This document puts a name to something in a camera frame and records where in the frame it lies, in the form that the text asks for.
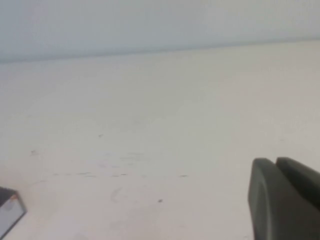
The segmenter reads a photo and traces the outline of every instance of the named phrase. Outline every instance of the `black plastic object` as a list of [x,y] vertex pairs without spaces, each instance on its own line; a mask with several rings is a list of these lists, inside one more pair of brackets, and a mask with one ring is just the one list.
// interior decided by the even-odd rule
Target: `black plastic object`
[[17,191],[0,187],[0,240],[17,224],[26,211]]
[[320,240],[320,174],[311,168],[255,159],[248,202],[255,240]]

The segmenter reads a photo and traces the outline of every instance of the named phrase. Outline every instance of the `white table surface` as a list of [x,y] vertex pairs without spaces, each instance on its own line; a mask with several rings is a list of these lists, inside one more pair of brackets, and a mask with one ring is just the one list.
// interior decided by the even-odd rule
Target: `white table surface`
[[320,170],[320,42],[0,65],[5,240],[251,240],[251,162]]

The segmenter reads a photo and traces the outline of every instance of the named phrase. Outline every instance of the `scuff mark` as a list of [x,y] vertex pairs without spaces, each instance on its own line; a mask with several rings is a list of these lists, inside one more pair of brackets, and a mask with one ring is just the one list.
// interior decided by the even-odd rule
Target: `scuff mark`
[[103,168],[103,169],[106,168],[106,165],[104,165],[103,163],[99,163],[98,166],[99,168]]
[[41,183],[46,183],[46,182],[47,182],[47,180],[36,181],[36,182],[33,182],[33,183],[29,184],[28,187],[32,187],[34,185],[41,184]]
[[118,188],[116,188],[115,190],[112,191],[112,193],[110,195],[111,202],[113,202],[115,204],[118,202],[117,196],[118,196],[118,194],[120,193],[121,190],[122,190],[122,187],[118,187]]
[[123,161],[134,161],[135,158],[133,156],[123,156],[123,157],[120,157],[120,160],[123,160]]
[[81,233],[77,233],[74,237],[73,237],[73,240],[88,240],[88,238],[81,234]]
[[128,155],[134,155],[134,156],[142,156],[142,155],[144,155],[144,153],[142,153],[142,152],[128,152],[127,154]]
[[110,224],[109,224],[109,228],[111,230],[118,230],[118,229],[121,229],[122,227],[125,226],[125,221],[112,221]]
[[91,172],[87,171],[87,172],[78,172],[77,175],[86,175],[86,174],[91,174]]

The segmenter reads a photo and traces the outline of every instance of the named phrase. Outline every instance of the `white wall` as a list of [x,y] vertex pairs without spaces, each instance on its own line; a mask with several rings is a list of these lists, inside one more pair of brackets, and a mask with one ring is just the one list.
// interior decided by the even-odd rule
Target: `white wall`
[[318,0],[2,0],[0,61],[320,37]]

